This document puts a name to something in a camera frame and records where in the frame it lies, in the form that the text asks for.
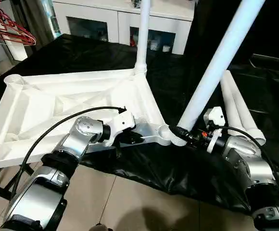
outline black cable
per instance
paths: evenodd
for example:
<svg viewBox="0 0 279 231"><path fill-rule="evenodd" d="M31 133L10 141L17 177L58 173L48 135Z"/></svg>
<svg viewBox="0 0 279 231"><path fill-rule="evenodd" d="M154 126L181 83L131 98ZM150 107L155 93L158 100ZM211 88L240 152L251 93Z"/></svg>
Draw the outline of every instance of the black cable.
<svg viewBox="0 0 279 231"><path fill-rule="evenodd" d="M227 127L227 126L219 126L219 125L215 125L216 129L222 128L222 129L226 129L226 130L233 130L233 131L237 131L245 136L247 136L251 141L253 141L257 147L260 149L261 154L264 156L264 159L266 159L267 163L269 164L271 170L272 170L272 174L275 177L276 182L278 182L278 186L279 186L279 176L278 173L276 171L276 168L273 164L273 162L271 161L270 157L266 154L264 148L258 143L257 140L255 140L255 138L253 138L249 133L242 131L240 129L237 128L233 128L233 127Z"/></svg>
<svg viewBox="0 0 279 231"><path fill-rule="evenodd" d="M60 124L62 124L63 122L69 120L69 119L72 119L76 116L79 116L81 114L84 114L84 113L87 113L87 112L92 112L92 111L96 111L96 110L101 110L101 109L115 109L115 110L118 110L119 113L121 112L124 112L126 109L125 108L121 108L121 107L111 107L111 106L104 106L104 107L94 107L94 108L90 108L90 109L86 109L84 111L81 111L81 112L77 112L73 115L70 115L68 117L66 117L65 119L62 119L61 121L57 122L56 124L54 124L52 127L50 127L48 130L46 130L34 143L33 145L31 146L31 148L28 150L26 156L24 157L24 160L22 162L22 165L20 167L20 170L18 171L17 173L17 179L13 185L13 191L12 191L12 194L11 194L11 198L14 197L14 195L16 194L16 189L18 187L18 184L20 182L20 178L21 178L21 175L25 169L25 165L27 163L27 160L29 158L29 156L31 155L31 153L33 152L34 148L38 145L38 143L47 135L49 134L53 129L55 129L57 126L59 126Z"/></svg>

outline cabinet door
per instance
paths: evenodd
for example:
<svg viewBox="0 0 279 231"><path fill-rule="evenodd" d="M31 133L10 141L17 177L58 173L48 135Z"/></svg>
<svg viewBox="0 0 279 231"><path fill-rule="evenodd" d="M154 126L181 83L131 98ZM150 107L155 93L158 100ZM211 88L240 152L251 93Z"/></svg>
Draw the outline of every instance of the cabinet door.
<svg viewBox="0 0 279 231"><path fill-rule="evenodd" d="M136 46L139 26L139 14L118 12L119 43ZM190 21L150 16L147 47L183 54L190 28Z"/></svg>
<svg viewBox="0 0 279 231"><path fill-rule="evenodd" d="M117 11L53 2L62 34L119 42Z"/></svg>

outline black plastic sheet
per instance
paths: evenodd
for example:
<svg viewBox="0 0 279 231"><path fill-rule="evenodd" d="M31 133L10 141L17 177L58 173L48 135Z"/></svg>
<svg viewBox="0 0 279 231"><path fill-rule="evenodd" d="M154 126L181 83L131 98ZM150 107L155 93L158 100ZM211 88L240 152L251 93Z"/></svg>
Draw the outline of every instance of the black plastic sheet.
<svg viewBox="0 0 279 231"><path fill-rule="evenodd" d="M135 60L134 47L63 35L1 76L0 98L5 89L3 78L10 74L30 76L128 69L134 67ZM147 65L147 80L159 109L167 124L176 124L206 67L188 56L154 51L148 51ZM279 72L251 66L232 66L231 72L267 138L268 154L279 163ZM214 106L224 108L219 86L206 109ZM196 126L203 127L202 117ZM169 194L182 194L249 213L232 167L220 156L204 150L150 143L122 148L120 158L116 158L115 150L91 153L82 164Z"/></svg>

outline white pole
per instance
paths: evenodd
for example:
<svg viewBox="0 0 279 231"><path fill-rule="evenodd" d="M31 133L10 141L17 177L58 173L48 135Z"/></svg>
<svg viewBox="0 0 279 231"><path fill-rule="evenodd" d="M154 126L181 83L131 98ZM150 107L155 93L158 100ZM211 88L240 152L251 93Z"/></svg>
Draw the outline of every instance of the white pole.
<svg viewBox="0 0 279 231"><path fill-rule="evenodd" d="M239 46L252 26L265 0L242 0L220 45L198 84L178 126L191 130L229 66ZM173 135L172 143L178 146L185 141Z"/></svg>
<svg viewBox="0 0 279 231"><path fill-rule="evenodd" d="M149 31L149 14L150 14L151 0L142 0L140 5L140 27L139 27L139 41L138 53L134 67L134 73L146 73L146 54Z"/></svg>
<svg viewBox="0 0 279 231"><path fill-rule="evenodd" d="M234 98L231 94L230 86L226 81L226 75L228 74L230 75L230 71L225 71L221 79L221 88L226 110L227 122L230 127L245 131L244 127L242 126ZM247 138L239 132L229 130L228 133L229 135L238 136L247 140Z"/></svg>
<svg viewBox="0 0 279 231"><path fill-rule="evenodd" d="M224 80L228 84L232 97L235 101L235 105L238 109L239 117L242 122L242 125L247 133L249 133L253 138L255 138L259 144L264 145L266 143L266 139L261 130L257 128L255 121L235 83L234 78L231 73L229 75L224 76Z"/></svg>

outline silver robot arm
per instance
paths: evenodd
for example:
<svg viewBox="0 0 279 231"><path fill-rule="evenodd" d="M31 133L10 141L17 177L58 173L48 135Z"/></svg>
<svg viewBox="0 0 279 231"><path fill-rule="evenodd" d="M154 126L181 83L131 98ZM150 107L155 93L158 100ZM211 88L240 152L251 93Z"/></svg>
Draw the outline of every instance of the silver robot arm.
<svg viewBox="0 0 279 231"><path fill-rule="evenodd" d="M188 132L176 126L169 128L193 148L220 154L231 163L248 199L255 227L260 231L279 231L279 182L271 166L262 158L260 148L251 141L221 135L220 127L225 121L220 107L209 109L204 114L204 121L207 132L196 129Z"/></svg>
<svg viewBox="0 0 279 231"><path fill-rule="evenodd" d="M56 230L67 205L63 196L88 145L104 142L110 146L123 130L134 127L133 115L128 111L108 124L87 116L79 117L52 153L42 157L43 166L12 198L0 230Z"/></svg>

